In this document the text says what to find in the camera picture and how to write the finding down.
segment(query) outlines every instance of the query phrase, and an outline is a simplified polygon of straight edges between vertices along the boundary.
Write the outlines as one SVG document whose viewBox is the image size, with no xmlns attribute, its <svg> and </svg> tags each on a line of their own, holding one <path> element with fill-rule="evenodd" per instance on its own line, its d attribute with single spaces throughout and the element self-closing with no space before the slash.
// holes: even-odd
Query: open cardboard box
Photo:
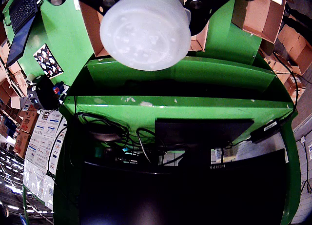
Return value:
<svg viewBox="0 0 312 225">
<path fill-rule="evenodd" d="M 274 44 L 282 23 L 286 0 L 235 0 L 232 23 Z"/>
<path fill-rule="evenodd" d="M 100 23 L 103 15 L 90 6 L 79 2 L 83 21 L 93 47 L 95 57 L 108 56 L 109 53 L 103 47 L 99 36 Z M 205 28 L 195 36 L 191 37 L 191 47 L 189 51 L 204 51 L 208 32 L 208 23 Z"/>
<path fill-rule="evenodd" d="M 259 50 L 259 53 L 262 55 L 262 57 L 267 62 L 267 64 L 269 64 L 269 66 L 274 71 L 274 73 L 276 73 L 277 77 L 279 78 L 279 80 L 281 80 L 281 82 L 283 84 L 286 82 L 286 80 L 289 78 L 289 75 L 290 75 L 289 70 L 287 70 L 284 65 L 286 65 L 294 73 L 301 75 L 300 69 L 299 69 L 298 65 L 290 64 L 285 58 L 283 58 L 278 53 L 276 53 L 276 56 L 278 58 L 276 58 L 276 56 L 273 55 L 273 54 L 272 55 L 267 55 L 261 49 Z"/>
<path fill-rule="evenodd" d="M 301 98 L 302 94 L 306 90 L 305 85 L 301 82 L 300 78 L 295 75 L 295 79 L 297 81 L 298 85 L 298 100 Z M 286 80 L 284 84 L 286 90 L 288 91 L 293 103 L 296 102 L 296 95 L 297 95 L 297 90 L 296 90 L 296 84 L 294 82 L 294 79 L 292 76 L 289 76 L 288 79 Z"/>
<path fill-rule="evenodd" d="M 286 24 L 278 34 L 278 39 L 284 45 L 289 56 L 299 65 L 299 74 L 303 75 L 312 64 L 311 45 L 302 35 Z"/>
</svg>

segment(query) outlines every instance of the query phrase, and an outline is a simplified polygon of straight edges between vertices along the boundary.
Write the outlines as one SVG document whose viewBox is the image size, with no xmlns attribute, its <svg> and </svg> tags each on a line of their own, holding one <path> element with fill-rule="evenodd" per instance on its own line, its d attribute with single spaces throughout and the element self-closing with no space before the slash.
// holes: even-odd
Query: laptop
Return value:
<svg viewBox="0 0 312 225">
<path fill-rule="evenodd" d="M 26 43 L 38 11 L 36 0 L 13 0 L 9 14 L 15 33 L 6 67 L 11 66 L 24 54 Z"/>
</svg>

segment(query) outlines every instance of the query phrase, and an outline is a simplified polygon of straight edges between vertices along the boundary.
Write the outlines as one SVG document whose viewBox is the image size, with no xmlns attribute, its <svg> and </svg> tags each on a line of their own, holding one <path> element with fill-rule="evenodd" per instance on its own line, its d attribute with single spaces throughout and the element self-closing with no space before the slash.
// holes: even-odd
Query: keyboard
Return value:
<svg viewBox="0 0 312 225">
<path fill-rule="evenodd" d="M 9 9 L 14 33 L 18 32 L 36 12 L 36 0 L 14 0 Z"/>
</svg>

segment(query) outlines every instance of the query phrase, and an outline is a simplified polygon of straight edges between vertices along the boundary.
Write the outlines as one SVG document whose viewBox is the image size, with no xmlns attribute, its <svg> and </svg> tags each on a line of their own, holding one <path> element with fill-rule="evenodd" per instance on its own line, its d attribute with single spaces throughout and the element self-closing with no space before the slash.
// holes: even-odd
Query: green workstation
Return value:
<svg viewBox="0 0 312 225">
<path fill-rule="evenodd" d="M 9 0 L 3 11 L 7 24 L 12 1 Z M 269 121 L 292 112 L 293 102 L 283 84 L 257 53 L 261 38 L 231 23 L 233 7 L 231 0 L 210 18 L 205 52 L 190 52 L 165 70 L 139 71 L 111 57 L 95 58 L 74 0 L 67 0 L 61 6 L 44 1 L 19 64 L 26 75 L 41 75 L 42 69 L 33 54 L 47 44 L 64 70 L 52 82 L 63 81 L 71 86 L 59 109 L 68 121 L 68 131 L 60 154 L 64 157 L 59 158 L 55 175 L 58 184 L 54 187 L 55 224 L 79 223 L 79 211 L 71 203 L 77 200 L 74 195 L 79 194 L 79 161 L 85 154 L 100 157 L 103 151 L 101 146 L 79 139 L 71 125 L 75 112 L 99 114 L 126 123 L 134 136 L 139 127 L 153 131 L 159 118 L 254 120 L 233 144 L 247 139 L 252 131 Z M 5 30 L 12 42 L 12 27 L 6 26 Z M 171 80 L 181 85 L 173 88 L 166 83 Z M 150 82 L 150 87 L 138 89 L 132 83 L 129 85 L 129 81 Z M 159 86 L 159 81 L 163 81 L 163 86 Z M 192 88 L 200 84 L 210 90 L 199 96 Z M 283 225 L 294 217 L 300 199 L 299 157 L 291 129 L 294 117 L 295 113 L 280 131 L 289 159 Z"/>
</svg>

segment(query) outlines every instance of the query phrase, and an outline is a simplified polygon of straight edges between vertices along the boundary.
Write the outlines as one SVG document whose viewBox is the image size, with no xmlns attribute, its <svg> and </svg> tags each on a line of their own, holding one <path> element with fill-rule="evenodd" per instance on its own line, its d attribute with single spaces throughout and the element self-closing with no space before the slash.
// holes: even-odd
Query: green metal frame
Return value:
<svg viewBox="0 0 312 225">
<path fill-rule="evenodd" d="M 10 22 L 8 7 L 3 13 L 5 22 Z M 189 56 L 175 66 L 156 72 L 137 71 L 113 59 L 88 61 L 93 49 L 86 32 L 81 12 L 74 0 L 67 0 L 61 6 L 45 1 L 35 19 L 24 56 L 19 63 L 28 75 L 43 74 L 33 54 L 47 44 L 64 74 L 52 79 L 54 83 L 64 81 L 72 85 L 60 112 L 68 121 L 68 130 L 59 158 L 54 189 L 55 224 L 78 224 L 78 210 L 73 202 L 79 194 L 81 168 L 69 161 L 72 140 L 78 140 L 72 147 L 71 157 L 79 162 L 85 155 L 95 155 L 96 143 L 85 143 L 82 133 L 77 133 L 71 119 L 74 112 L 73 96 L 78 97 L 77 109 L 109 116 L 126 122 L 133 133 L 138 127 L 154 128 L 156 118 L 250 118 L 255 123 L 237 141 L 248 137 L 252 130 L 269 120 L 288 115 L 293 103 L 279 79 L 257 54 L 261 38 L 240 30 L 231 23 L 234 0 L 221 7 L 210 19 L 205 52 L 190 52 Z M 5 26 L 9 42 L 14 33 L 11 26 Z M 155 81 L 172 79 L 177 82 L 214 84 L 228 86 L 227 94 L 221 97 L 152 97 L 135 94 L 133 90 L 116 94 L 115 88 L 127 80 Z M 234 93 L 241 88 L 248 98 Z M 282 128 L 281 134 L 288 153 L 288 193 L 286 195 L 282 225 L 288 224 L 296 213 L 300 200 L 300 164 L 291 129 L 291 120 Z"/>
</svg>

